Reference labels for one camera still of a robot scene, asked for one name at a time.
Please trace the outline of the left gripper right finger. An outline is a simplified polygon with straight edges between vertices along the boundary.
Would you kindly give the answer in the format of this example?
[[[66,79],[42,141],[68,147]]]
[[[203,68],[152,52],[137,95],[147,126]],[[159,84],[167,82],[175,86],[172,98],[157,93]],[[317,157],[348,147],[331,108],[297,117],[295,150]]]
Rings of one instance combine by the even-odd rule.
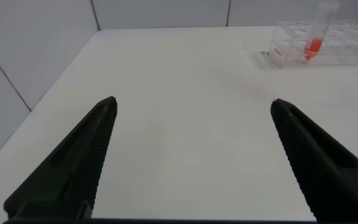
[[[276,99],[270,113],[315,219],[358,223],[358,158],[295,105]]]

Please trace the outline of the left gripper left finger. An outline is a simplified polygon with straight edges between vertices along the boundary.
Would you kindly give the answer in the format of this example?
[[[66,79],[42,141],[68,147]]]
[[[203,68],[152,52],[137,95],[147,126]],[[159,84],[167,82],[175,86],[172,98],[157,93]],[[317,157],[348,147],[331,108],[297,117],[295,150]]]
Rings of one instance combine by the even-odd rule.
[[[97,103],[4,202],[8,218],[91,218],[116,116],[115,97]]]

